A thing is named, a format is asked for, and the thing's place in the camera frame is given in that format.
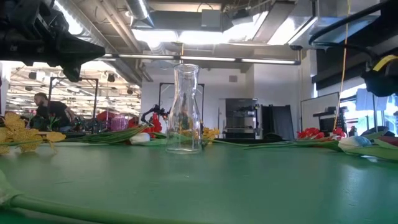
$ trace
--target green table surface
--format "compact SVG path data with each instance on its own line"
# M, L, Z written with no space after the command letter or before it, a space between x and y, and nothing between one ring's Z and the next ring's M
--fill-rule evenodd
M30 196L81 207L205 223L398 223L398 163L327 149L213 145L47 146L13 150L0 169ZM0 210L0 223L73 220Z

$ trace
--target wall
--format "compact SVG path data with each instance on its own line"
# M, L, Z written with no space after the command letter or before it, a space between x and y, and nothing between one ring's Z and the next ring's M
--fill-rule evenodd
M158 103L160 82L174 82L174 71L172 69L161 70L157 68L147 68L147 71L154 79L154 82L144 82L142 84L141 113L148 111L154 104ZM230 75L238 76L238 82L230 83ZM219 99L247 97L245 74L237 69L203 69L200 71L198 83L205 84L203 122L205 126L209 128L218 127ZM162 96L168 98L174 93L173 91L167 90L164 94L162 94ZM162 105L162 107L166 110L169 109L168 105Z
M246 72L246 97L254 98L254 65Z
M254 65L254 97L261 105L290 105L294 133L299 123L299 66Z

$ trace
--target man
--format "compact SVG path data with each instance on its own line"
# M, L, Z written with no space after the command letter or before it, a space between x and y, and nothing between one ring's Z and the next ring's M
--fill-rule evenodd
M74 112L65 104L59 101L51 101L49 106L49 99L45 93L35 94L35 104L38 106L36 115L45 119L49 118L49 114L59 119L56 125L60 128L60 132L67 132L71 130L70 119L75 119Z

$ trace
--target clear glass vase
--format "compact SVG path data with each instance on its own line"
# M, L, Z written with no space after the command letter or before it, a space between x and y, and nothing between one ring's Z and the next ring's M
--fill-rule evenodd
M181 154L200 152L200 114L195 99L200 67L180 64L174 70L175 93L168 118L166 151Z

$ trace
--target black shirt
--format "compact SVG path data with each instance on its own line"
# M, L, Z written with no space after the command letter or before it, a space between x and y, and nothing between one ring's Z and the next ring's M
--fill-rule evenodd
M65 112L68 106L65 103L59 101L51 101L49 102L50 109L46 106L39 106L36 110L36 115L42 116L43 118L49 118L49 114L56 118L59 118L59 121L54 125L58 127L70 126L70 120Z

